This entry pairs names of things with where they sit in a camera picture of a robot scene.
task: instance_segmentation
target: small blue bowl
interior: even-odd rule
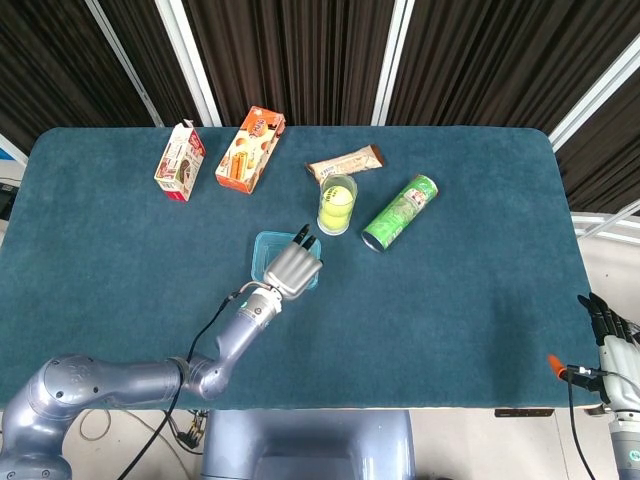
[[[294,233],[282,232],[260,232],[256,237],[256,243],[253,246],[253,262],[251,263],[251,278],[256,282],[262,282],[264,272],[269,264],[285,249],[296,235]],[[309,249],[311,255],[320,258],[322,247],[320,239],[317,238],[315,243]],[[318,285],[318,274],[316,273],[313,280],[307,285],[307,290],[312,290]]]

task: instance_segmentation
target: table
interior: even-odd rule
[[[207,155],[181,204],[153,181],[170,131],[58,128],[38,140],[0,249],[0,406],[54,355],[185,355],[250,278],[256,235],[304,223],[322,242],[318,287],[284,305],[224,395],[206,404],[185,394],[179,406],[553,407],[566,388],[547,353],[597,363],[575,299],[589,286],[541,132],[288,127],[247,196],[213,175],[235,129],[203,128]],[[354,176],[351,227],[328,237],[303,164],[369,143],[387,164]],[[439,197],[387,252],[368,249],[360,232],[416,173]],[[215,356],[220,327],[202,353]]]

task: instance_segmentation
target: black curtain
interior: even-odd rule
[[[100,4],[164,124],[188,118],[201,125],[154,0],[100,0]]]
[[[225,125],[369,124],[393,0],[184,2]]]
[[[83,0],[0,2],[0,130],[30,152],[58,126],[153,122]]]
[[[557,152],[569,205],[615,213],[640,198],[640,71]]]
[[[550,133],[640,32],[639,6],[637,0],[417,0],[387,123]]]

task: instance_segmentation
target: floor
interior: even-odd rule
[[[7,176],[0,168],[0,176]],[[0,225],[0,243],[3,226]],[[602,239],[581,241],[592,290],[623,317],[640,321],[640,247]],[[89,412],[71,427],[64,455],[74,478],[113,480],[146,442],[160,412]],[[176,412],[186,430],[191,415]],[[454,480],[587,480],[571,437],[567,409],[548,418],[496,419],[493,410],[420,409],[411,411],[419,478]],[[583,451],[598,480],[617,479],[609,442],[610,418],[577,412]],[[88,439],[104,437],[90,441]],[[128,477],[131,480],[197,479],[200,458],[180,450],[167,429]]]

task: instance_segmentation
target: green can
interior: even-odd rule
[[[436,198],[438,187],[429,177],[416,175],[362,232],[364,243],[377,252],[386,250],[400,232]]]

